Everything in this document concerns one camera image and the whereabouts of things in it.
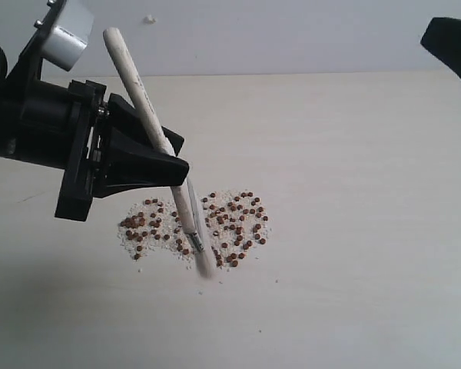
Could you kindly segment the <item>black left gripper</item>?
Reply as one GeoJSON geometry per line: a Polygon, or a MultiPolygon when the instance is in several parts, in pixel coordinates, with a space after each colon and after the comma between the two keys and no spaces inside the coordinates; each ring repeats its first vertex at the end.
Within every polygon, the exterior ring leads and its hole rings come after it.
{"type": "Polygon", "coordinates": [[[86,221],[93,196],[106,198],[139,188],[178,186],[189,172],[185,160],[154,149],[144,116],[121,95],[111,93],[107,108],[113,127],[102,135],[101,163],[93,186],[88,143],[105,92],[105,85],[89,80],[72,81],[68,86],[68,95],[73,98],[68,121],[73,139],[58,193],[56,218],[86,221]]]}

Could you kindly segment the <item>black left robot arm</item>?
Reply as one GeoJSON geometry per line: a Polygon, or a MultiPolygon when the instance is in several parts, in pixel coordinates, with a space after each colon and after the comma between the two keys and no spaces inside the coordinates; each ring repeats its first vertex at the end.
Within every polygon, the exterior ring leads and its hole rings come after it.
{"type": "Polygon", "coordinates": [[[96,198],[184,181],[188,163],[154,149],[123,97],[93,81],[47,83],[41,66],[36,44],[14,68],[0,48],[0,157],[62,170],[56,218],[85,221],[96,198]]]}

